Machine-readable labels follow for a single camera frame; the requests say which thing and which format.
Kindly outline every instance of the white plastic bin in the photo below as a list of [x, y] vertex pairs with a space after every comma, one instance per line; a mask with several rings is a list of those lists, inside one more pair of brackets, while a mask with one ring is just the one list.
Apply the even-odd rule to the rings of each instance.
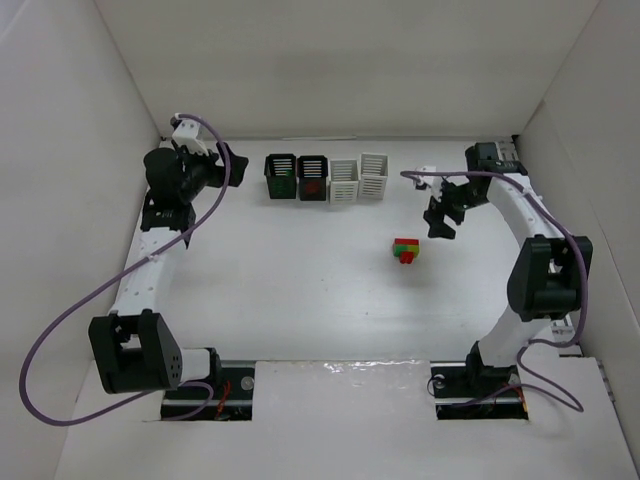
[[358, 198], [358, 161], [331, 160], [330, 203], [353, 203]]
[[384, 198], [389, 174], [389, 157], [380, 153], [363, 153], [360, 157], [360, 190], [363, 198]]

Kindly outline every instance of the white table surface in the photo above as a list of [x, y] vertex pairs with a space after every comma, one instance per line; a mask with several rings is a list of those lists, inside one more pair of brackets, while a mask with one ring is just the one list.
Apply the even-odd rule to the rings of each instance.
[[[70, 428], [55, 478], [637, 479], [596, 361], [525, 360], [586, 412], [526, 393], [529, 421], [438, 421], [427, 362], [260, 362], [252, 421], [160, 422], [155, 393]], [[115, 397], [93, 366], [75, 415]]]
[[[242, 141], [245, 180], [192, 237], [164, 318], [185, 347], [228, 360], [460, 359], [506, 306], [516, 241], [490, 205], [467, 214], [455, 241], [427, 239], [427, 201], [403, 169], [464, 169], [473, 141]], [[350, 206], [271, 200], [269, 153], [389, 155], [382, 201]], [[194, 202], [201, 215], [217, 190]], [[401, 265], [396, 237], [421, 240]]]
[[[234, 142], [244, 184], [193, 237], [165, 318], [183, 346], [260, 362], [250, 422], [167, 423], [161, 393], [69, 430], [57, 480], [637, 478], [593, 359], [536, 346], [526, 362], [583, 402], [526, 393], [530, 421], [437, 421], [427, 361], [462, 359], [506, 305], [517, 245], [498, 212], [468, 213], [455, 241], [426, 239], [424, 192], [404, 168], [464, 167], [473, 142]], [[385, 199], [334, 208], [274, 201], [268, 153], [390, 155]], [[217, 194], [196, 202], [202, 213]], [[423, 239], [400, 265], [394, 237]], [[402, 359], [339, 363], [344, 359]], [[529, 375], [523, 381], [539, 384]], [[118, 400], [90, 369], [74, 415]]]

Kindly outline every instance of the white robotic arm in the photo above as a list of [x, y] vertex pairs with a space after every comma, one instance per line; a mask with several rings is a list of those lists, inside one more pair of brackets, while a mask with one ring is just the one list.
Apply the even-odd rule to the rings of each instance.
[[[174, 128], [173, 149], [157, 148], [144, 159], [149, 190], [135, 260], [148, 257], [150, 261], [127, 277], [109, 314], [94, 318], [89, 327], [100, 378], [108, 393], [170, 390], [188, 380], [204, 378], [215, 383], [220, 371], [215, 349], [180, 348], [162, 318], [162, 304], [189, 247], [190, 235], [163, 253], [152, 254], [194, 225], [191, 201], [205, 186], [220, 187], [225, 174], [224, 167], [216, 165], [219, 156], [202, 141], [198, 122], [179, 120]], [[248, 160], [234, 155], [228, 145], [226, 148], [232, 159], [229, 185], [237, 187]]]
[[[469, 172], [491, 173], [469, 175], [468, 183], [463, 185], [441, 177], [411, 178], [416, 189], [431, 191], [424, 212], [430, 238], [454, 239], [455, 230], [445, 223], [445, 218], [460, 225], [466, 210], [491, 203], [500, 211], [521, 248], [507, 284], [505, 312], [494, 328], [473, 345], [460, 371], [447, 372], [456, 379], [453, 396], [478, 398], [508, 382], [516, 371], [518, 353], [551, 320], [564, 318], [580, 308], [581, 287], [574, 252], [564, 234], [527, 200], [526, 196], [537, 199], [542, 212], [547, 212], [515, 155], [505, 158], [503, 150], [494, 143], [478, 143], [467, 149], [465, 155]], [[434, 169], [423, 167], [418, 171], [434, 172]], [[515, 180], [524, 191], [495, 174]], [[586, 237], [573, 240], [588, 272], [591, 242]]]

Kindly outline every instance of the black plastic bin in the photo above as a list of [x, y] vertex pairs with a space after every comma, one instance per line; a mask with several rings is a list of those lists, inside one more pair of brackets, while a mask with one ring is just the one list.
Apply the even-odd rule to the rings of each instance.
[[298, 157], [300, 200], [325, 201], [327, 199], [327, 176], [329, 167], [324, 155]]
[[296, 198], [296, 156], [291, 153], [272, 153], [264, 161], [269, 197]]

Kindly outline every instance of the purple cable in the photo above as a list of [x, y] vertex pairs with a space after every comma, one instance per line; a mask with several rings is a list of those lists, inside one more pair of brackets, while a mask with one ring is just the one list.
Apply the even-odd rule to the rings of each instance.
[[[218, 206], [222, 202], [222, 199], [224, 198], [224, 195], [227, 192], [227, 188], [229, 187], [229, 180], [231, 178], [231, 157], [229, 155], [229, 151], [227, 150], [227, 146], [224, 143], [224, 140], [222, 139], [220, 134], [206, 120], [204, 120], [204, 119], [202, 119], [202, 118], [200, 118], [200, 117], [198, 117], [196, 115], [191, 115], [189, 113], [180, 113], [180, 114], [177, 114], [177, 118], [183, 119], [183, 120], [196, 121], [200, 125], [205, 127], [207, 130], [209, 130], [209, 132], [214, 136], [214, 138], [216, 139], [216, 142], [220, 145], [220, 148], [222, 150], [222, 159], [224, 161], [224, 166], [225, 166], [224, 181], [222, 183], [222, 187], [220, 188], [220, 193], [218, 194], [218, 198], [216, 198], [216, 201], [213, 203], [211, 208], [202, 216], [202, 218], [200, 220], [198, 220], [196, 223], [194, 223], [189, 229], [185, 230], [185, 232], [182, 235], [174, 238], [173, 240], [171, 240], [167, 244], [163, 245], [162, 247], [158, 248], [156, 251], [151, 253], [149, 255], [149, 257], [160, 255], [160, 254], [166, 252], [171, 247], [173, 247], [175, 244], [181, 242], [182, 240], [184, 240], [184, 238], [186, 238], [189, 235], [191, 235], [198, 227], [200, 227], [204, 222], [206, 222], [207, 219], [211, 215], [213, 215], [213, 212], [216, 211], [216, 209], [218, 208]], [[29, 373], [29, 368], [31, 367], [31, 363], [33, 362], [33, 359], [36, 356], [36, 353], [38, 352], [38, 350], [40, 349], [40, 347], [42, 346], [44, 341], [47, 339], [47, 337], [49, 335], [51, 335], [51, 333], [69, 315], [74, 313], [80, 307], [83, 307], [84, 305], [89, 303], [91, 300], [96, 298], [98, 295], [100, 295], [102, 292], [107, 290], [109, 287], [111, 287], [111, 286], [115, 285], [116, 283], [118, 283], [120, 280], [122, 280], [124, 277], [126, 277], [127, 275], [129, 275], [133, 271], [137, 270], [141, 266], [143, 266], [146, 263], [148, 263], [149, 262], [149, 257], [145, 257], [145, 258], [143, 258], [141, 260], [138, 260], [136, 263], [134, 263], [130, 267], [125, 268], [122, 272], [117, 274], [111, 280], [108, 280], [107, 282], [105, 282], [104, 284], [99, 286], [97, 289], [95, 289], [93, 292], [91, 292], [89, 295], [87, 295], [82, 300], [80, 300], [78, 303], [70, 306], [68, 309], [66, 309], [64, 312], [62, 312], [62, 314], [58, 318], [56, 318], [53, 322], [51, 322], [51, 324], [47, 328], [44, 329], [44, 331], [40, 334], [40, 336], [36, 339], [36, 341], [34, 342], [32, 347], [29, 349], [29, 352], [27, 353], [27, 356], [25, 357], [24, 362], [22, 363], [22, 368], [20, 369], [20, 380], [19, 380], [19, 384], [18, 384], [18, 390], [20, 392], [20, 400], [22, 400], [22, 404], [29, 411], [29, 413], [31, 413], [31, 415], [36, 417], [38, 420], [40, 420], [41, 422], [46, 423], [48, 425], [52, 425], [54, 427], [70, 427], [70, 426], [73, 426], [73, 425], [79, 425], [81, 423], [88, 422], [89, 420], [93, 420], [94, 418], [100, 417], [100, 416], [102, 416], [102, 415], [104, 415], [106, 413], [109, 413], [109, 412], [111, 412], [111, 411], [113, 411], [113, 410], [115, 410], [117, 408], [120, 408], [120, 407], [122, 407], [124, 405], [127, 405], [128, 403], [131, 403], [131, 402], [133, 402], [135, 400], [138, 400], [139, 398], [144, 397], [145, 395], [149, 395], [150, 393], [152, 393], [152, 392], [137, 393], [136, 395], [133, 395], [132, 397], [129, 397], [129, 398], [127, 398], [125, 400], [122, 400], [120, 402], [117, 402], [117, 403], [115, 403], [115, 404], [113, 404], [113, 405], [111, 405], [111, 406], [109, 406], [107, 408], [99, 410], [99, 411], [97, 411], [95, 413], [92, 413], [90, 415], [87, 415], [87, 416], [84, 416], [84, 417], [81, 417], [81, 418], [77, 418], [75, 420], [57, 420], [55, 418], [51, 418], [51, 417], [45, 415], [40, 410], [38, 410], [35, 407], [35, 405], [33, 404], [33, 402], [31, 402], [31, 399], [29, 398], [29, 393], [27, 392], [27, 374]], [[212, 392], [213, 392], [213, 390], [211, 390], [209, 392], [210, 398], [201, 407], [198, 407], [193, 412], [190, 412], [190, 413], [186, 414], [186, 416], [182, 415], [181, 417], [178, 417], [177, 419], [181, 419], [182, 420], [184, 418], [189, 418], [190, 416], [193, 416], [193, 415], [199, 413], [200, 411], [202, 411], [202, 409], [206, 406], [208, 401], [211, 398], [213, 398], [213, 393]]]
[[162, 420], [165, 421], [165, 422], [176, 422], [176, 421], [179, 421], [179, 420], [186, 420], [188, 418], [195, 417], [202, 410], [207, 408], [207, 405], [213, 399], [213, 387], [211, 385], [209, 385], [208, 383], [204, 383], [204, 382], [185, 382], [180, 386], [181, 387], [200, 387], [200, 388], [204, 388], [204, 389], [207, 390], [207, 392], [209, 392], [209, 395], [207, 396], [207, 399], [204, 402], [202, 402], [202, 405], [200, 405], [195, 410], [192, 410], [192, 411], [187, 412], [187, 413], [182, 414], [182, 415], [176, 415], [175, 417], [163, 418]]
[[545, 220], [547, 220], [551, 225], [553, 225], [556, 229], [558, 229], [558, 231], [560, 233], [562, 233], [562, 235], [564, 236], [564, 238], [567, 240], [567, 243], [569, 244], [569, 246], [571, 247], [571, 250], [573, 251], [573, 254], [576, 258], [576, 264], [578, 265], [578, 272], [580, 274], [580, 294], [581, 294], [581, 298], [580, 298], [580, 317], [578, 319], [578, 326], [576, 327], [576, 331], [573, 335], [573, 337], [571, 337], [570, 340], [567, 340], [566, 342], [552, 342], [550, 340], [546, 340], [543, 338], [536, 338], [536, 339], [532, 339], [529, 340], [529, 344], [527, 346], [522, 347], [522, 349], [518, 352], [518, 355], [516, 357], [516, 362], [518, 364], [518, 366], [524, 370], [525, 372], [527, 372], [529, 375], [532, 375], [536, 378], [538, 378], [539, 380], [542, 380], [546, 383], [548, 383], [549, 385], [553, 386], [554, 388], [557, 388], [558, 390], [560, 390], [563, 394], [565, 394], [567, 397], [569, 397], [573, 402], [575, 402], [575, 405], [572, 405], [571, 403], [567, 402], [566, 400], [563, 400], [562, 398], [558, 397], [557, 395], [543, 389], [540, 387], [537, 387], [535, 385], [530, 385], [530, 384], [526, 384], [526, 383], [519, 383], [519, 384], [514, 384], [514, 385], [507, 385], [499, 390], [497, 390], [496, 392], [493, 392], [492, 394], [481, 398], [481, 399], [474, 399], [474, 400], [470, 400], [466, 403], [461, 403], [458, 406], [459, 407], [468, 407], [471, 405], [477, 405], [478, 403], [484, 402], [486, 400], [490, 400], [492, 398], [495, 398], [501, 394], [503, 394], [504, 392], [508, 391], [508, 390], [513, 390], [516, 388], [528, 388], [531, 390], [535, 390], [539, 393], [543, 393], [557, 401], [559, 401], [560, 403], [562, 403], [563, 405], [566, 405], [567, 407], [577, 411], [577, 412], [584, 412], [584, 407], [582, 406], [582, 404], [580, 403], [580, 401], [573, 396], [567, 389], [565, 389], [564, 387], [561, 387], [560, 385], [558, 385], [556, 382], [554, 382], [553, 380], [544, 377], [543, 375], [540, 375], [539, 373], [534, 372], [533, 370], [531, 370], [530, 368], [528, 368], [527, 366], [525, 366], [522, 363], [522, 357], [524, 356], [525, 352], [527, 351], [527, 348], [531, 345], [535, 345], [535, 344], [543, 344], [543, 345], [549, 345], [551, 347], [555, 347], [555, 348], [568, 348], [571, 347], [573, 345], [576, 345], [579, 341], [580, 338], [582, 337], [582, 333], [584, 332], [584, 327], [586, 325], [586, 321], [587, 321], [587, 307], [589, 304], [589, 291], [588, 291], [588, 281], [587, 281], [587, 266], [584, 263], [584, 258], [582, 257], [582, 253], [580, 252], [580, 248], [578, 247], [578, 244], [576, 243], [575, 239], [573, 238], [573, 236], [571, 235], [571, 233], [569, 232], [569, 230], [567, 230], [560, 222], [558, 222], [555, 218], [553, 218], [549, 212], [547, 212], [544, 207], [542, 205], [540, 205], [538, 203], [537, 200], [535, 200], [532, 196], [531, 196], [531, 192], [529, 191], [525, 191], [525, 188], [523, 185], [521, 185], [519, 182], [517, 182], [516, 180], [514, 180], [511, 177], [508, 177], [506, 175], [502, 175], [500, 173], [494, 173], [494, 172], [416, 172], [416, 171], [404, 171], [404, 172], [400, 172], [400, 175], [402, 175], [403, 177], [406, 178], [410, 178], [412, 180], [416, 180], [416, 177], [492, 177], [492, 178], [498, 178], [504, 182], [507, 182], [508, 184], [512, 185], [516, 190], [518, 190], [520, 193], [524, 194], [524, 198], [527, 199], [527, 201], [531, 204], [531, 206], [534, 208], [534, 210], [536, 210], [536, 212], [538, 212]]

